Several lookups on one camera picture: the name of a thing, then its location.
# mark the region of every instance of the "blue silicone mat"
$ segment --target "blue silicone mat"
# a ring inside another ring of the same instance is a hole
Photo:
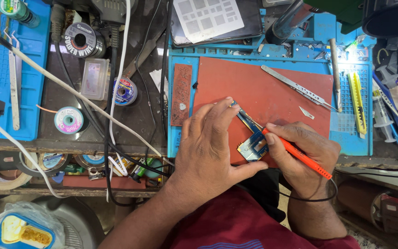
[[[329,48],[326,47],[326,44],[329,43],[328,40],[336,37],[338,46],[347,46],[351,44],[356,37],[363,34],[362,29],[359,28],[347,35],[343,35],[340,33],[340,27],[341,24],[336,22],[336,17],[334,15],[328,13],[315,14],[314,17],[310,19],[309,37],[304,37],[303,31],[299,28],[290,36],[290,39],[294,41],[290,42],[292,44],[292,56],[289,58],[284,57],[287,50],[283,45],[264,44],[259,53],[258,48],[259,45],[263,43],[264,37],[253,38],[248,45],[216,43],[186,48],[172,48],[169,51],[168,76],[168,156],[176,156],[182,128],[170,125],[171,94],[173,92],[174,66],[176,63],[192,65],[191,85],[197,81],[200,56],[225,59],[251,65],[267,65],[272,68],[282,68],[308,73],[332,74],[330,60],[326,57],[314,60],[321,52],[329,52]],[[319,44],[320,48],[309,47],[310,44]],[[366,37],[353,53],[348,54],[346,57],[339,58],[338,60],[341,95],[342,102],[344,103],[342,114],[354,114],[348,83],[348,73],[357,72],[360,75],[362,85],[361,95],[368,128],[365,139],[359,137],[355,126],[355,120],[346,120],[346,122],[354,123],[353,127],[348,128],[349,130],[344,129],[342,132],[339,132],[333,127],[330,128],[329,138],[342,146],[340,153],[345,156],[372,155],[372,48],[375,44],[375,38]],[[358,51],[365,52],[366,56],[356,56]],[[196,90],[192,88],[190,93],[190,106],[193,106],[195,92]],[[335,106],[334,94],[331,105]],[[331,115],[337,115],[337,113],[332,110]]]
[[[41,0],[26,0],[29,9],[37,14],[41,21],[38,27],[31,29],[10,20],[8,33],[16,31],[14,36],[20,42],[20,50],[41,67],[46,66],[50,31],[51,7]],[[1,15],[0,30],[3,32],[6,16]],[[13,130],[12,105],[10,101],[10,79],[8,69],[8,49],[0,45],[0,100],[4,101],[4,115],[0,117],[0,126],[18,140],[31,141],[38,136],[39,108],[41,103],[44,76],[23,62],[21,84],[20,129]]]

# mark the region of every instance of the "metal tweezers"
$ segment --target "metal tweezers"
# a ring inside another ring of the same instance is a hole
[[[262,65],[262,70],[269,73],[270,75],[274,76],[281,82],[285,83],[287,86],[290,88],[294,89],[296,92],[300,93],[303,95],[305,98],[311,100],[312,102],[316,103],[317,105],[322,105],[323,107],[327,108],[328,110],[331,110],[333,108],[334,110],[337,111],[336,108],[333,106],[329,105],[328,103],[325,102],[325,100],[316,94],[310,92],[307,90],[305,87],[302,87],[301,85],[291,81],[290,79],[286,78],[285,76],[279,74],[278,72],[274,71],[273,69],[267,67],[266,65]]]
[[[16,48],[19,49],[19,41],[13,36],[15,33],[9,36],[6,32],[7,28],[4,29],[4,34],[8,37],[9,43],[13,45],[12,39],[16,41]],[[11,50],[8,51],[8,62],[9,62],[9,72],[10,72],[10,98],[12,101],[12,122],[13,129],[15,131],[19,130],[19,108],[21,102],[21,68],[22,60],[18,56],[15,57]]]

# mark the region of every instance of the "red shirt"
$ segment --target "red shirt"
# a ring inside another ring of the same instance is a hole
[[[244,190],[233,187],[184,218],[171,249],[360,249],[346,236],[306,240],[267,215]]]

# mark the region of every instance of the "plastic bag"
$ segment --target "plastic bag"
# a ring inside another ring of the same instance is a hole
[[[63,225],[47,209],[31,202],[7,203],[4,212],[0,213],[0,224],[11,213],[16,213],[50,229],[55,235],[55,241],[50,249],[62,249],[65,246],[65,233]],[[6,249],[9,244],[0,245],[0,249]]]

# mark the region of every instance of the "person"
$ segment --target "person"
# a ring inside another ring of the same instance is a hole
[[[163,188],[129,214],[101,243],[101,249],[358,249],[329,203],[289,199],[289,229],[280,225],[243,188],[244,180],[268,172],[268,164],[230,165],[228,132],[239,105],[231,97],[204,105],[182,126],[176,170]],[[269,153],[291,196],[327,198],[327,179],[291,156],[279,136],[294,142],[328,172],[340,145],[296,122],[268,123]]]

